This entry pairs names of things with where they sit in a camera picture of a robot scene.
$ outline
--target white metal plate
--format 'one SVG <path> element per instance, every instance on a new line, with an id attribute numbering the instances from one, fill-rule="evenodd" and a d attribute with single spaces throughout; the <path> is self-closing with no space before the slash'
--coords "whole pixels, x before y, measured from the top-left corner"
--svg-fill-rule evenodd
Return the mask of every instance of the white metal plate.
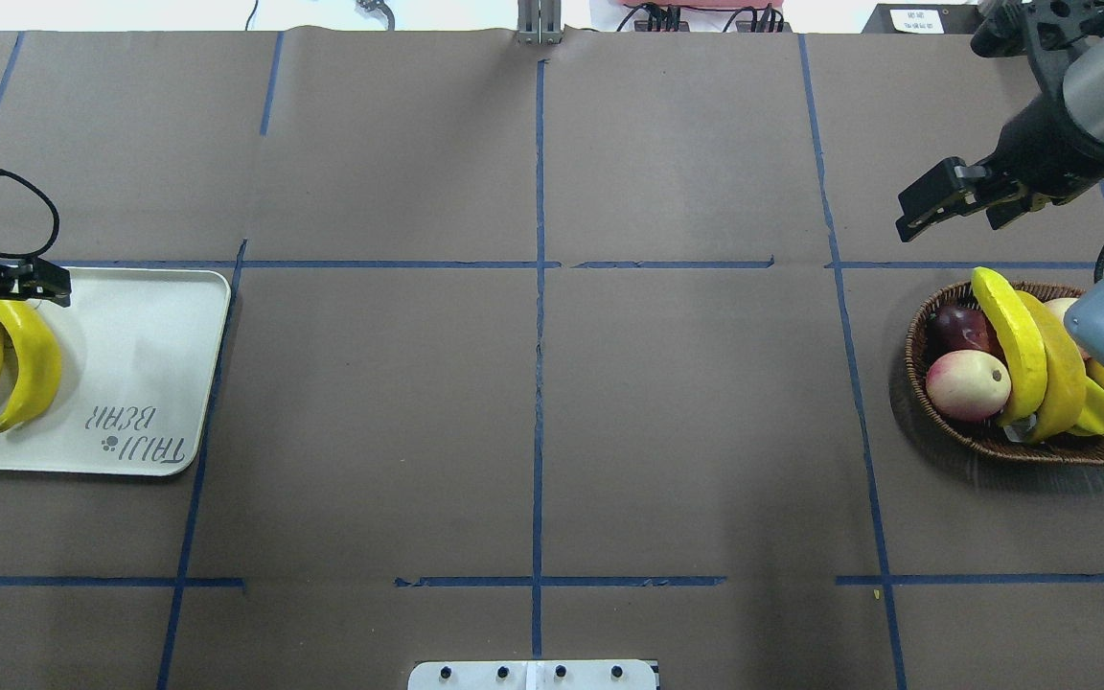
<path id="1" fill-rule="evenodd" d="M 614 669 L 619 669 L 619 676 Z M 407 690 L 657 690 L 656 667 L 638 659 L 424 662 Z"/>
<path id="2" fill-rule="evenodd" d="M 62 347 L 44 415 L 0 433 L 0 468 L 169 476 L 201 440 L 229 282 L 215 272 L 71 270 L 71 306 L 35 305 Z M 0 411 L 13 385 L 8 352 Z"/>

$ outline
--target white label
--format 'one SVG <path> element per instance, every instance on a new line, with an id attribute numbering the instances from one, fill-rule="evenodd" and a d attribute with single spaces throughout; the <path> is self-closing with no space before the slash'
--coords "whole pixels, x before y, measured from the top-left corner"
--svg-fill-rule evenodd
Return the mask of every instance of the white label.
<path id="1" fill-rule="evenodd" d="M 905 33 L 943 33 L 936 10 L 890 10 L 893 28 Z"/>

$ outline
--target white bracket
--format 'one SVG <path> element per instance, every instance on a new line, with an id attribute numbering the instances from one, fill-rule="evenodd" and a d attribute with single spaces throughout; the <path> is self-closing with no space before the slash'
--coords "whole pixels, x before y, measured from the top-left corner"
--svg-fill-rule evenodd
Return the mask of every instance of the white bracket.
<path id="1" fill-rule="evenodd" d="M 657 668 L 638 659 L 424 662 L 407 690 L 658 690 Z"/>
<path id="2" fill-rule="evenodd" d="M 518 40 L 522 43 L 561 43 L 561 0 L 518 0 Z"/>

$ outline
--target brown woven basket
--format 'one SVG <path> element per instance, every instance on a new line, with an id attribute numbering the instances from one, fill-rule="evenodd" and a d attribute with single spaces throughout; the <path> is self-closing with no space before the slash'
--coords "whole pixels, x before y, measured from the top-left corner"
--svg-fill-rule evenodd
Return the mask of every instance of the brown woven basket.
<path id="1" fill-rule="evenodd" d="M 1085 293 L 1075 287 L 1045 283 L 1012 283 L 1012 287 L 1023 289 L 1042 301 L 1055 300 L 1057 297 L 1080 297 Z M 949 285 L 949 287 L 933 294 L 932 298 L 919 307 L 917 314 L 914 315 L 914 320 L 911 322 L 911 330 L 905 336 L 905 371 L 909 381 L 911 381 L 912 392 L 923 405 L 927 416 L 945 435 L 954 438 L 960 445 L 991 458 L 1025 463 L 1104 466 L 1104 436 L 1082 438 L 1069 433 L 1060 433 L 1060 435 L 1039 443 L 1037 446 L 1027 446 L 1025 443 L 1008 440 L 1004 429 L 996 426 L 992 421 L 987 420 L 983 423 L 972 424 L 940 416 L 940 412 L 934 408 L 924 388 L 927 374 L 925 327 L 927 318 L 932 317 L 936 309 L 947 305 L 977 307 L 977 300 L 974 298 L 973 289 L 969 289 L 969 283 Z"/>

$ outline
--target table surface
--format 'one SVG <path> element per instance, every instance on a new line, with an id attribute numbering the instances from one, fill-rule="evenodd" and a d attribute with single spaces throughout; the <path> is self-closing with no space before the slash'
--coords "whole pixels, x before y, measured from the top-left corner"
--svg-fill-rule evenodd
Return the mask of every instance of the table surface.
<path id="1" fill-rule="evenodd" d="M 1104 187 L 893 229 L 1034 89 L 964 36 L 0 33 L 52 257 L 236 287 L 190 470 L 0 473 L 0 687 L 1104 687 L 1104 468 L 928 442 L 894 367 L 973 265 L 1090 284 Z"/>

